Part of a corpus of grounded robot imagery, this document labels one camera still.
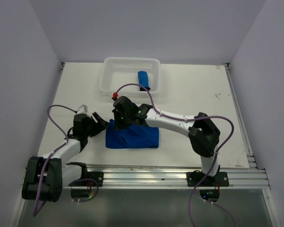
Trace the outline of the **blue towel with black trim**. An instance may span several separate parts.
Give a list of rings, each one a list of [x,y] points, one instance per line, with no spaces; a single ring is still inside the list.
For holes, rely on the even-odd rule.
[[[139,71],[138,73],[138,83],[140,86],[140,91],[150,91],[149,77],[146,71]]]

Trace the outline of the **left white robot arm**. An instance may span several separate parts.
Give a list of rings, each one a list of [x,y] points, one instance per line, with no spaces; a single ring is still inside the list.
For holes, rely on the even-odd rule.
[[[22,186],[22,198],[56,202],[64,187],[72,182],[85,185],[89,180],[86,164],[70,162],[74,156],[83,151],[89,137],[94,137],[108,127],[96,112],[91,116],[85,113],[74,115],[73,126],[67,132],[67,138],[51,153],[42,157],[31,157],[27,163]]]

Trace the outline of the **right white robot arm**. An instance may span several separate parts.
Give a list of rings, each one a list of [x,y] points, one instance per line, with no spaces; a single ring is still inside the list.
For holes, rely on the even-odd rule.
[[[205,185],[218,181],[220,165],[214,158],[220,131],[204,113],[199,113],[191,121],[180,115],[164,111],[155,111],[153,105],[137,106],[125,96],[113,98],[114,128],[123,130],[131,125],[157,127],[182,134],[189,138],[192,149],[201,157],[201,179]]]

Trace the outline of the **white plastic mesh basket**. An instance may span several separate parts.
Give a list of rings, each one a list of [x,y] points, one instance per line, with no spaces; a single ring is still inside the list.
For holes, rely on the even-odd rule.
[[[162,84],[161,63],[151,58],[106,58],[100,74],[99,90],[102,94],[110,96],[125,84],[135,83],[145,86],[145,82],[139,82],[139,71],[147,73],[152,96],[159,95]]]

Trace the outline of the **left black base bracket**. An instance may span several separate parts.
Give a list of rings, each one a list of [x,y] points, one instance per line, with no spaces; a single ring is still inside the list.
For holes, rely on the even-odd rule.
[[[99,187],[102,187],[103,180],[104,180],[104,173],[103,172],[87,172],[87,178],[95,180]]]

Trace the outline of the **black base bracket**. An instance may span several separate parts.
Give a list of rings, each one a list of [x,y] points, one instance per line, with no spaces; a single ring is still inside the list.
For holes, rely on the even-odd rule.
[[[188,187],[195,187],[205,176],[204,173],[196,170],[186,173],[186,181]],[[228,175],[226,172],[218,172],[216,176],[207,176],[200,184],[199,187],[228,187],[230,185]]]
[[[104,180],[104,173],[103,172],[87,172],[87,178],[95,180],[99,187],[102,187],[103,180]]]

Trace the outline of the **right black base bracket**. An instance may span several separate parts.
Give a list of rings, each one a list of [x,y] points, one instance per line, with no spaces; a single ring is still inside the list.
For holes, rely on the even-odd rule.
[[[205,176],[204,173],[196,170],[186,173],[186,181],[188,187],[195,187]],[[228,175],[226,172],[218,172],[216,176],[207,176],[200,184],[199,187],[228,187],[230,185]]]

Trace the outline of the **aluminium mounting rail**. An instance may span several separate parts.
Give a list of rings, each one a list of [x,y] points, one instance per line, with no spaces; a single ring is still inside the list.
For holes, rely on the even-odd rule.
[[[102,189],[192,189],[186,173],[196,171],[188,167],[153,166],[91,166],[89,172],[102,172]],[[227,173],[228,187],[221,189],[269,189],[265,170],[222,169]]]

